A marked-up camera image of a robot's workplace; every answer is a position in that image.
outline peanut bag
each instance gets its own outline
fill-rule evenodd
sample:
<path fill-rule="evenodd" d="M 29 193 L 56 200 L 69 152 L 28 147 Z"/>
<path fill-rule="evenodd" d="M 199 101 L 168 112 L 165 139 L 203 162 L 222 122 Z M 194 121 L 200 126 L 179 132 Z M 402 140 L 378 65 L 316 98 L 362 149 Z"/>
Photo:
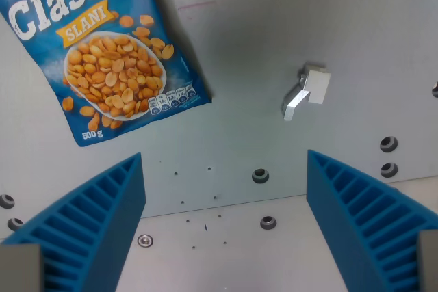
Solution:
<path fill-rule="evenodd" d="M 210 101 L 154 0 L 0 0 L 80 146 Z"/>

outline white block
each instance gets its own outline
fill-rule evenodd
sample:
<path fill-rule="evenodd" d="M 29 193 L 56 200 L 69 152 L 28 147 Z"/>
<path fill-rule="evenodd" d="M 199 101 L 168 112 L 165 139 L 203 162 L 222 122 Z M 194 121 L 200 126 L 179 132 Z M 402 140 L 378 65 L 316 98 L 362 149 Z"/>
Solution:
<path fill-rule="evenodd" d="M 331 74 L 327 72 L 309 71 L 305 89 L 310 91 L 310 103 L 322 104 L 322 102 L 324 102 L 330 76 Z"/>

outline bolt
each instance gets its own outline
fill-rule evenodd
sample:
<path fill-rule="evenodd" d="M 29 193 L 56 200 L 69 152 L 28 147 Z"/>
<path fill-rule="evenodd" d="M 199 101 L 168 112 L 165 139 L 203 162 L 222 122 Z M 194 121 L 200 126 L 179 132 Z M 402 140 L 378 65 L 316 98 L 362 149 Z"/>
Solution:
<path fill-rule="evenodd" d="M 149 248 L 153 244 L 153 238 L 150 235 L 140 235 L 137 239 L 138 245 L 142 248 Z"/>

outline red line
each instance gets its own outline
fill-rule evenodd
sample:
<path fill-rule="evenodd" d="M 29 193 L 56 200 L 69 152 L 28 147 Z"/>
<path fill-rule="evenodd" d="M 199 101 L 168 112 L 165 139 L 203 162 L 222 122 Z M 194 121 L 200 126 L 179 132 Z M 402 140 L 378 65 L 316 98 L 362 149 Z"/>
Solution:
<path fill-rule="evenodd" d="M 193 3 L 192 5 L 182 6 L 182 7 L 178 8 L 178 10 L 184 10 L 186 8 L 193 8 L 193 7 L 201 7 L 201 6 L 205 6 L 205 5 L 213 5 L 215 3 L 216 3 L 216 0 L 206 1 L 204 3 Z"/>

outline screw hole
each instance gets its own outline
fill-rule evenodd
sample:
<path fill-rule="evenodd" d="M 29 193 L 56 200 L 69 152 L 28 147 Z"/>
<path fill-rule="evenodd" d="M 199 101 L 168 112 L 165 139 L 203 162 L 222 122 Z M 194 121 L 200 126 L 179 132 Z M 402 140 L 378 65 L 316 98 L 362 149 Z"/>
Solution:
<path fill-rule="evenodd" d="M 4 209 L 11 209 L 14 207 L 14 205 L 15 205 L 15 201 L 13 197 L 7 194 L 0 195 L 0 207 Z"/>
<path fill-rule="evenodd" d="M 19 220 L 18 218 L 11 218 L 8 220 L 8 227 L 10 230 L 16 232 L 21 226 L 23 225 L 23 222 Z"/>
<path fill-rule="evenodd" d="M 432 95 L 438 98 L 438 82 L 436 82 L 432 87 Z"/>
<path fill-rule="evenodd" d="M 385 153 L 392 152 L 398 146 L 398 140 L 394 136 L 385 137 L 381 141 L 381 150 Z"/>
<path fill-rule="evenodd" d="M 257 184 L 266 183 L 269 179 L 269 172 L 262 168 L 254 170 L 252 178 L 254 183 Z"/>
<path fill-rule="evenodd" d="M 381 175 L 385 178 L 394 177 L 398 172 L 398 166 L 395 163 L 389 162 L 382 165 Z"/>
<path fill-rule="evenodd" d="M 260 226 L 266 230 L 273 229 L 276 227 L 276 220 L 274 217 L 268 215 L 260 220 Z"/>

